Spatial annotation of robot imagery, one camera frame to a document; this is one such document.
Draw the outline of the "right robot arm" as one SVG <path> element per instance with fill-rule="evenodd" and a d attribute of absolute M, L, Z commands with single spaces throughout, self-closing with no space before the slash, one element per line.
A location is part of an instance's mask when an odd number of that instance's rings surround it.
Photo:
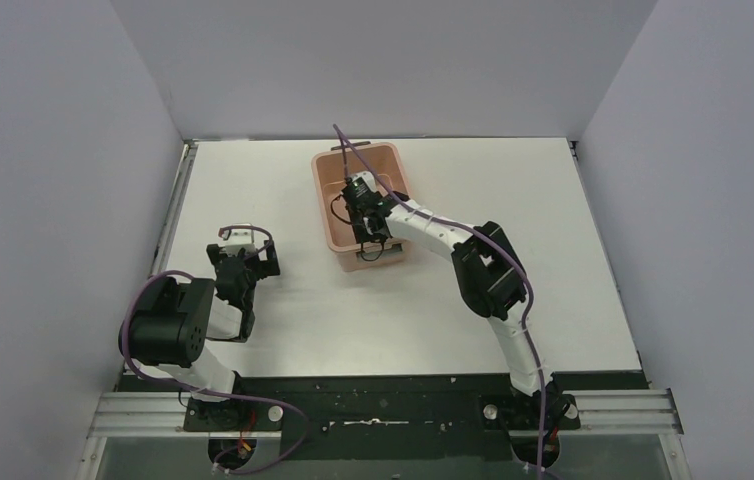
<path fill-rule="evenodd" d="M 439 216 L 398 191 L 383 194 L 368 172 L 345 180 L 341 196 L 360 243 L 400 239 L 448 260 L 468 309 L 486 319 L 505 359 L 513 390 L 528 399 L 543 432 L 576 425 L 575 399 L 563 393 L 532 339 L 534 295 L 526 271 L 501 227 L 473 226 Z M 525 308 L 511 314 L 517 305 Z"/>

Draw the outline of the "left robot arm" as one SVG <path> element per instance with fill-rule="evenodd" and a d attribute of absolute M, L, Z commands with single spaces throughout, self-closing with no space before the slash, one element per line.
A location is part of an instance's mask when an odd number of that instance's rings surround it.
<path fill-rule="evenodd" d="M 151 278 L 129 309 L 118 336 L 119 350 L 141 378 L 138 366 L 154 367 L 161 380 L 209 402 L 209 415 L 224 429 L 245 423 L 253 398 L 239 374 L 226 367 L 209 341 L 246 342 L 255 325 L 259 281 L 281 274 L 274 242 L 226 240 L 206 246 L 214 276 L 171 270 Z"/>

